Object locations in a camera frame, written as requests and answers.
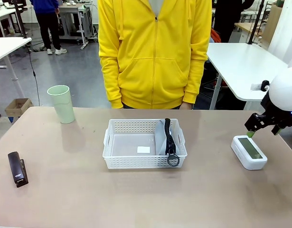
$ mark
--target hand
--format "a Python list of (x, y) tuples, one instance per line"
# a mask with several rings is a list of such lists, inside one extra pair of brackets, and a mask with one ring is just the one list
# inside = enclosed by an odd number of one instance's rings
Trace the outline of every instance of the hand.
[(192, 110), (192, 104), (183, 102), (182, 105), (179, 107), (180, 110)]

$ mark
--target black ring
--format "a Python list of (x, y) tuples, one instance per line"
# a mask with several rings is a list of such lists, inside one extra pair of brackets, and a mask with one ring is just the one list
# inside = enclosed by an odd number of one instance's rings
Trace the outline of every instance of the black ring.
[(167, 162), (168, 162), (169, 166), (171, 166), (171, 167), (177, 167), (177, 166), (179, 165), (179, 157), (178, 157), (176, 154), (173, 154), (172, 156), (176, 157), (176, 159), (178, 160), (178, 162), (177, 162), (175, 165), (172, 165), (172, 164), (170, 163), (170, 157), (171, 157), (170, 154), (169, 154), (169, 156), (168, 156), (168, 158), (167, 158)]

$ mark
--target basket handle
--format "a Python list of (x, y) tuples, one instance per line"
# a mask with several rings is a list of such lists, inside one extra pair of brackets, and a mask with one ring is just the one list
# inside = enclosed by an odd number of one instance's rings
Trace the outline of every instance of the basket handle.
[(107, 140), (108, 140), (108, 129), (106, 130), (106, 132), (104, 134), (104, 146), (106, 146)]
[(183, 142), (183, 145), (185, 145), (185, 138), (184, 138), (184, 134), (183, 134), (183, 130), (179, 127), (179, 138), (180, 140)]

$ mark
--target plastic basket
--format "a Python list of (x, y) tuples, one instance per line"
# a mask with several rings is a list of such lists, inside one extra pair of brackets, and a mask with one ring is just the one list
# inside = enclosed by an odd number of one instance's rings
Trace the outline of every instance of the plastic basket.
[[(159, 119), (110, 120), (104, 136), (103, 158), (108, 169), (172, 168), (167, 155), (156, 155), (154, 131)], [(171, 132), (179, 151), (180, 168), (187, 156), (185, 139), (177, 119), (171, 119)], [(139, 147), (150, 148), (138, 153)]]

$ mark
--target robotic hand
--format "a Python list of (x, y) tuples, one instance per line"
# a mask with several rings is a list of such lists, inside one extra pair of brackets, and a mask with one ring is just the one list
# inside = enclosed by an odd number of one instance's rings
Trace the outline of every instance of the robotic hand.
[(270, 86), (266, 86), (267, 84), (269, 83), (264, 81), (261, 87), (264, 91), (269, 89), (261, 101), (265, 112), (253, 113), (245, 123), (249, 137), (269, 125), (275, 125), (272, 130), (274, 135), (281, 129), (292, 126), (292, 67), (277, 75)]

